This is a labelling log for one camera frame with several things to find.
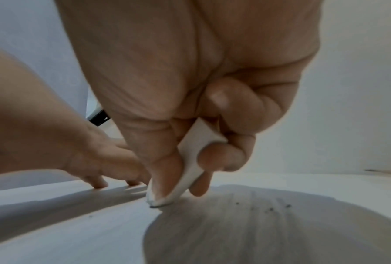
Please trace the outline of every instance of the person's right hand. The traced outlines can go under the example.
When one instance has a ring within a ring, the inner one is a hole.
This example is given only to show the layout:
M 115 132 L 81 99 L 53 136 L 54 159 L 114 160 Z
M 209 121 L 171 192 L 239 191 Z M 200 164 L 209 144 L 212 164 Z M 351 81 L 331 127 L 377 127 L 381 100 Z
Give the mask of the person's right hand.
M 199 155 L 212 172 L 249 159 L 319 49 L 320 0 L 56 1 L 83 72 L 165 196 L 182 174 L 177 143 L 197 117 L 228 144 Z

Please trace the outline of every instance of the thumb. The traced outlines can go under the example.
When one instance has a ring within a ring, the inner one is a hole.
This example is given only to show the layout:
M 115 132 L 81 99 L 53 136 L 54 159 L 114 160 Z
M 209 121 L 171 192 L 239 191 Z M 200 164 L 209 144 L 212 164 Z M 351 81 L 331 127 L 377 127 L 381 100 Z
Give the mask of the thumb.
M 152 176 L 156 197 L 168 195 L 178 183 L 183 162 L 174 131 L 167 121 L 114 119 L 130 149 Z

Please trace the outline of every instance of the fingernail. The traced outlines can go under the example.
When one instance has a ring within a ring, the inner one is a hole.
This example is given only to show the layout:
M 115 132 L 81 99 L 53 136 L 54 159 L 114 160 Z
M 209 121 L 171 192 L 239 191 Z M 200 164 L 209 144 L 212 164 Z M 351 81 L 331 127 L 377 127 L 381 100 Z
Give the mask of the fingernail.
M 210 99 L 220 108 L 227 108 L 229 105 L 229 99 L 223 91 L 218 91 L 210 95 Z

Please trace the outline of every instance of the eraser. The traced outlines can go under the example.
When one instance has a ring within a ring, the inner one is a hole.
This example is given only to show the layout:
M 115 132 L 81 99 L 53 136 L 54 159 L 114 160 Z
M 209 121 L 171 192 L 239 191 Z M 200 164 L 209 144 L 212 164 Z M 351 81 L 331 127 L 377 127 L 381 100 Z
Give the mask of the eraser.
M 213 125 L 197 118 L 190 130 L 178 144 L 178 151 L 184 161 L 184 170 L 174 189 L 166 196 L 156 199 L 152 191 L 152 179 L 146 193 L 146 201 L 151 207 L 160 207 L 175 202 L 204 172 L 197 164 L 197 157 L 204 147 L 215 142 L 227 142 L 227 138 Z

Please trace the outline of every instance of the human hand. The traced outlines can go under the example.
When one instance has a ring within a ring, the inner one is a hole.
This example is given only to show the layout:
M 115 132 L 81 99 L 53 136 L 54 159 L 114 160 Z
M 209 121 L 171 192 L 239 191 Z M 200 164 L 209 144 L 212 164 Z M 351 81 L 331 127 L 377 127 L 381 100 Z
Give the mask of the human hand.
M 249 159 L 255 134 L 288 110 L 319 49 L 320 0 L 56 0 L 95 95 L 146 166 L 156 192 L 182 174 L 177 143 L 197 117 L 227 144 L 199 154 L 212 173 Z
M 0 174 L 59 169 L 94 188 L 102 175 L 148 183 L 150 175 L 123 140 L 110 139 L 52 93 L 34 73 L 0 51 Z

